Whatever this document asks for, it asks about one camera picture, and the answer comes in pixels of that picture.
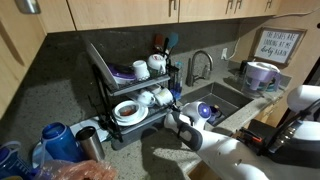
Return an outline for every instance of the frame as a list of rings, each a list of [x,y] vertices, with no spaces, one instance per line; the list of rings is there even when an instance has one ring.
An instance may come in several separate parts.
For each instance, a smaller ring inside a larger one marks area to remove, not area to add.
[[[254,57],[275,64],[288,65],[305,33],[305,29],[262,27]]]

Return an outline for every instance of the white bowl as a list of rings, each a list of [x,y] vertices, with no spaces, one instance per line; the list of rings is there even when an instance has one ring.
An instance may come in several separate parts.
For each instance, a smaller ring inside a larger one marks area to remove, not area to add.
[[[136,119],[140,115],[141,105],[134,101],[123,101],[118,104],[113,114],[118,121],[130,122]]]

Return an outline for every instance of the blue container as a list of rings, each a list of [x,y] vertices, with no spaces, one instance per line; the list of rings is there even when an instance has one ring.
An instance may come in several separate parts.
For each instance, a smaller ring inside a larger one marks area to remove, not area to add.
[[[47,125],[42,130],[41,142],[53,159],[71,162],[80,162],[87,159],[70,127],[62,123],[56,122]]]
[[[31,166],[23,161],[18,154],[20,146],[20,142],[10,141],[0,147],[0,179],[7,177],[31,179]]]

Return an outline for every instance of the wall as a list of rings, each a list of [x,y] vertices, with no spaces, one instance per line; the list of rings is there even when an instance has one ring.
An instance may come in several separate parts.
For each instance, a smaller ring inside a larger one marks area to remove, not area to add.
[[[317,25],[320,23],[320,1],[317,0],[283,0],[279,9],[279,15],[291,13],[305,13],[316,10],[308,15],[290,15],[275,17],[272,19],[253,18],[242,21],[240,27],[241,39],[238,44],[237,53],[233,60],[241,61],[252,58],[254,38],[257,30],[262,26],[271,26],[279,28],[299,28],[306,29],[306,35],[301,42],[296,53],[292,57],[287,67],[280,68],[285,75],[291,76],[292,80],[288,86],[287,92],[278,104],[278,108],[271,114],[268,119],[269,124],[276,126],[287,109],[286,97],[290,90],[303,84],[310,70],[320,56],[319,39],[320,30]]]
[[[177,32],[179,43],[173,49],[172,60],[183,61],[186,69],[188,58],[198,49],[208,51],[217,67],[219,63],[227,64],[220,60],[221,52],[228,48],[228,57],[232,54],[238,27],[238,20],[228,20],[48,34],[0,121],[0,143],[21,141],[22,156],[27,158],[45,125],[56,121],[72,125],[97,115],[88,96],[101,110],[81,36],[87,36],[107,62],[131,65],[153,53],[156,33],[168,36]]]

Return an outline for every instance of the stainless steel sink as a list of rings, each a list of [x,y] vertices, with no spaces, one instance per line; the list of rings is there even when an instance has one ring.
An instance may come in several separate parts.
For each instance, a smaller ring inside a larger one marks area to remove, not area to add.
[[[220,107],[223,115],[220,118],[216,118],[214,123],[211,124],[216,126],[240,108],[250,103],[252,99],[214,82],[182,96],[179,100],[182,104],[194,101],[202,101],[210,106],[218,105]]]

